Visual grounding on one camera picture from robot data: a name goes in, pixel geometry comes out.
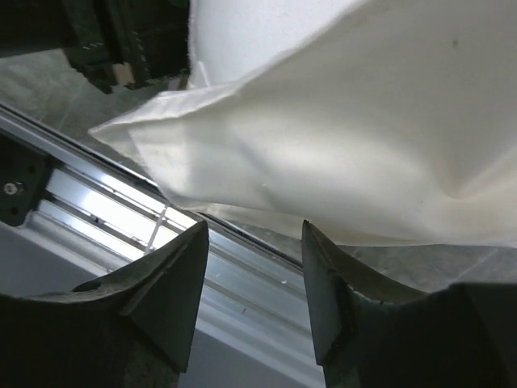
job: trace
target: white sack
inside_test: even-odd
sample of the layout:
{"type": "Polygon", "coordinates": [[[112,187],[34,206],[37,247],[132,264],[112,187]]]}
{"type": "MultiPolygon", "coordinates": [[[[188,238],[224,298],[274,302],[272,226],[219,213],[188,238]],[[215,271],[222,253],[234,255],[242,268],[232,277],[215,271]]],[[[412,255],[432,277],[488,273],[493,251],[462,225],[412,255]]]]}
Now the white sack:
{"type": "Polygon", "coordinates": [[[242,78],[162,93],[91,134],[173,204],[218,217],[295,237],[307,218],[355,245],[512,245],[517,2],[344,8],[242,78]]]}

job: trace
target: black machine part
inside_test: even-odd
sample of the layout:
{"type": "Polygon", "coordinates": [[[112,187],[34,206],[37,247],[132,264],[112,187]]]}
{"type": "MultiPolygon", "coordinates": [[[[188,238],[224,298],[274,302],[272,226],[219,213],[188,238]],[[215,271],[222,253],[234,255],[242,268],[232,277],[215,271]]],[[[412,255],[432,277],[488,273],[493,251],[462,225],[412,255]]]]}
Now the black machine part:
{"type": "Polygon", "coordinates": [[[139,89],[188,72],[185,0],[2,2],[0,57],[63,49],[104,93],[139,89]]]}
{"type": "Polygon", "coordinates": [[[0,386],[176,387],[207,258],[208,225],[200,222],[68,293],[0,295],[0,386]]]}
{"type": "Polygon", "coordinates": [[[517,386],[517,286],[427,295],[364,266],[308,222],[302,256],[328,387],[517,386]]]}
{"type": "Polygon", "coordinates": [[[46,153],[0,134],[0,221],[21,226],[40,202],[53,170],[46,153]]]}

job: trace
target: white fabric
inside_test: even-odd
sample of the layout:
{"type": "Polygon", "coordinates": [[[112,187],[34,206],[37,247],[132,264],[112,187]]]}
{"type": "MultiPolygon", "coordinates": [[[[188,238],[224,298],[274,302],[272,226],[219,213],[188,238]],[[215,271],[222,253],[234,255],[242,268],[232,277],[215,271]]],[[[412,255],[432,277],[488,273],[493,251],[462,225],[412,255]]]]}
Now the white fabric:
{"type": "MultiPolygon", "coordinates": [[[[202,3],[192,46],[210,44],[195,25],[202,3]]],[[[211,86],[165,92],[92,135],[171,202],[291,236],[307,218],[338,243],[512,245],[517,2],[338,6],[242,77],[260,60],[226,58],[245,62],[226,74],[193,55],[211,86]]]]}
{"type": "Polygon", "coordinates": [[[358,1],[191,0],[191,86],[246,76],[358,1]]]}

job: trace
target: tiled floor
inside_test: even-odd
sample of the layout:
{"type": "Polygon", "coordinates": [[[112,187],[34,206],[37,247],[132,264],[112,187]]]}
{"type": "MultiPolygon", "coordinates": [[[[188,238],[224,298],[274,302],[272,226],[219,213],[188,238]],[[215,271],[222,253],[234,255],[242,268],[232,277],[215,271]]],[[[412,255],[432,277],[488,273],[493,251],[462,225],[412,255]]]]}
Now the tiled floor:
{"type": "MultiPolygon", "coordinates": [[[[95,141],[87,129],[118,116],[165,89],[104,95],[70,69],[60,51],[0,59],[0,99],[45,124],[142,173],[131,161],[95,141]]],[[[246,227],[293,257],[300,242],[246,227]]],[[[387,276],[431,291],[456,280],[517,281],[517,250],[495,247],[344,247],[387,276]]]]}

